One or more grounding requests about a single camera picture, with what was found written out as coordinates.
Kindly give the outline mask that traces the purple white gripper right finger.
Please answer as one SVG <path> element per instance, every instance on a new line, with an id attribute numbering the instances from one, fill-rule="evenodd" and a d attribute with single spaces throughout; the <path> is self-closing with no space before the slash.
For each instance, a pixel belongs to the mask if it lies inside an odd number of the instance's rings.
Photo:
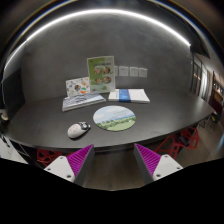
<path id="1" fill-rule="evenodd" d="M 139 144 L 134 144 L 134 156 L 145 184 L 152 183 L 182 169 L 171 156 L 160 156 Z"/>

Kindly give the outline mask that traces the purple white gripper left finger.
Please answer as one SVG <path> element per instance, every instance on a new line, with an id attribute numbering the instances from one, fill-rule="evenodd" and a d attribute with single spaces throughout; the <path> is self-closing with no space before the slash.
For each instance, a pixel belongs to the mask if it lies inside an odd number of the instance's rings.
<path id="1" fill-rule="evenodd" d="M 68 156 L 59 156 L 45 171 L 82 186 L 94 154 L 94 145 L 91 144 Z"/>

